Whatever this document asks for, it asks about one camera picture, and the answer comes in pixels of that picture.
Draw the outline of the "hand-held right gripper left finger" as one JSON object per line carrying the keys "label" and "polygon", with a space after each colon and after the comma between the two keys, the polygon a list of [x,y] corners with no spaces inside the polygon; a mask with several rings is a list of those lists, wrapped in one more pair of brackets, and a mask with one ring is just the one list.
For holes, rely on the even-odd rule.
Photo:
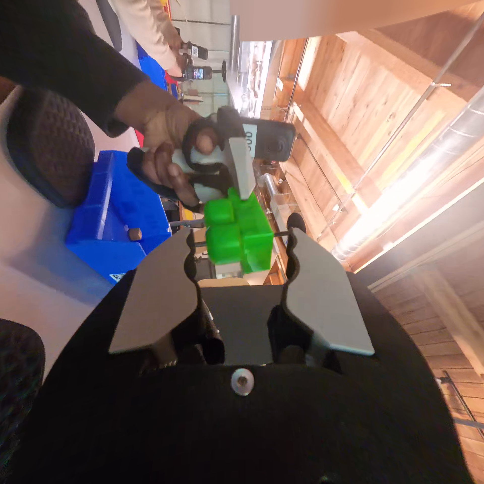
{"label": "hand-held right gripper left finger", "polygon": [[185,268],[193,231],[182,228],[136,268],[109,347],[117,355],[148,350],[160,364],[175,364],[201,329],[200,290]]}

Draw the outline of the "black flat panel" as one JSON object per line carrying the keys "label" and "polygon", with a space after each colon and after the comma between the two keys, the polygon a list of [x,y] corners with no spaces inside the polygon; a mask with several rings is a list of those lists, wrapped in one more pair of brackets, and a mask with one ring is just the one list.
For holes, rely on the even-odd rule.
{"label": "black flat panel", "polygon": [[281,301],[282,285],[249,285],[238,279],[206,279],[198,284],[224,343],[224,365],[272,363],[267,321]]}

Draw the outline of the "large green building block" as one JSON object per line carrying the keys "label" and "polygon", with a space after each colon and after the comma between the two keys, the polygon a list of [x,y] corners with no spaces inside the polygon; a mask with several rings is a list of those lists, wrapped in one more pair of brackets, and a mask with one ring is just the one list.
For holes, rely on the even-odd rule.
{"label": "large green building block", "polygon": [[205,241],[215,265],[239,264],[246,274],[271,268],[274,231],[254,193],[241,199],[235,188],[204,207]]}

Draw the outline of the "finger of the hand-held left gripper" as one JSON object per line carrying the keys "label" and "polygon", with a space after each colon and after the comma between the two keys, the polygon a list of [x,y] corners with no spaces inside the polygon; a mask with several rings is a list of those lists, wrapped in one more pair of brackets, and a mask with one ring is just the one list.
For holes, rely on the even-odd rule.
{"label": "finger of the hand-held left gripper", "polygon": [[229,167],[232,169],[234,187],[238,190],[241,200],[247,200],[256,186],[253,159],[245,138],[231,137],[228,139]]}

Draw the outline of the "person's left forearm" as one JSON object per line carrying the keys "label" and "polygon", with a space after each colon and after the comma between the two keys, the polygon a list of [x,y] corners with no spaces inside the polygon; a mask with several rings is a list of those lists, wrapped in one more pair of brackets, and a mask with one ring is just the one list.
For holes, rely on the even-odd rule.
{"label": "person's left forearm", "polygon": [[134,90],[147,77],[93,30],[78,1],[1,1],[1,76],[54,92],[108,136],[144,130]]}

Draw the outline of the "black office chair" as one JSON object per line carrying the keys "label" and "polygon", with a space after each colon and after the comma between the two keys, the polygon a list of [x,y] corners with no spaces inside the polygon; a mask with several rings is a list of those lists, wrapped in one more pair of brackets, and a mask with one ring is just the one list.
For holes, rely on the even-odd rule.
{"label": "black office chair", "polygon": [[109,1],[96,1],[96,4],[114,49],[121,52],[123,38],[118,15],[115,13]]}

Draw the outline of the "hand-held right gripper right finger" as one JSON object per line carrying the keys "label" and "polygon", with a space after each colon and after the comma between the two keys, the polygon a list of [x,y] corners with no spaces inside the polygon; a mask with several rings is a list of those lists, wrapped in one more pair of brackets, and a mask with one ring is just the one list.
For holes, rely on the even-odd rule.
{"label": "hand-held right gripper right finger", "polygon": [[299,228],[289,230],[288,276],[282,299],[285,312],[309,336],[306,361],[321,364],[330,351],[372,357],[373,344],[342,265]]}

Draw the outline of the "black mesh pad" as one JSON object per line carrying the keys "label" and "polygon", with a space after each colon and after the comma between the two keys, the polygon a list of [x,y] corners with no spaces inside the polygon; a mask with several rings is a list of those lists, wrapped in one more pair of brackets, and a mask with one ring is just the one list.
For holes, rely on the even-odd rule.
{"label": "black mesh pad", "polygon": [[1,319],[1,479],[21,434],[45,372],[45,347],[36,331]]}
{"label": "black mesh pad", "polygon": [[95,143],[82,112],[57,93],[22,88],[6,127],[12,164],[53,205],[80,206],[88,194]]}

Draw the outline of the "blue plastic bin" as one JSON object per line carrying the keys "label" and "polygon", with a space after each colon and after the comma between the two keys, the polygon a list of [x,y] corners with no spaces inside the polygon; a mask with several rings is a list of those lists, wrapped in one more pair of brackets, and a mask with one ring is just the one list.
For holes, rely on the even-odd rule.
{"label": "blue plastic bin", "polygon": [[[143,238],[131,241],[130,228]],[[127,167],[127,153],[102,150],[88,194],[74,211],[65,245],[111,285],[172,236],[162,200]]]}
{"label": "blue plastic bin", "polygon": [[153,82],[159,88],[168,91],[168,84],[166,81],[166,74],[164,69],[153,59],[142,46],[136,42],[137,57],[140,64],[140,69],[146,74],[151,82]]}

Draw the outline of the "silver insulated duct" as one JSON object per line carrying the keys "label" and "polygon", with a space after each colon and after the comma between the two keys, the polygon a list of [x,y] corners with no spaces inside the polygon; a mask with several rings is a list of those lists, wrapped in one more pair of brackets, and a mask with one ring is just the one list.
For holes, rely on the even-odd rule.
{"label": "silver insulated duct", "polygon": [[347,261],[368,241],[377,237],[427,184],[483,138],[483,88],[381,194],[332,250],[340,262]]}

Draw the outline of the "person's left hand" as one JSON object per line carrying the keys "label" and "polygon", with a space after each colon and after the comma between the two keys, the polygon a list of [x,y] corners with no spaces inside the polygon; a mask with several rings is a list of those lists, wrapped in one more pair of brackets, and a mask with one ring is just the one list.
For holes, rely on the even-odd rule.
{"label": "person's left hand", "polygon": [[144,136],[144,146],[148,149],[141,163],[144,178],[173,189],[185,207],[203,212],[188,175],[172,161],[174,150],[182,147],[190,125],[201,119],[197,112],[147,80],[120,100],[114,117]]}

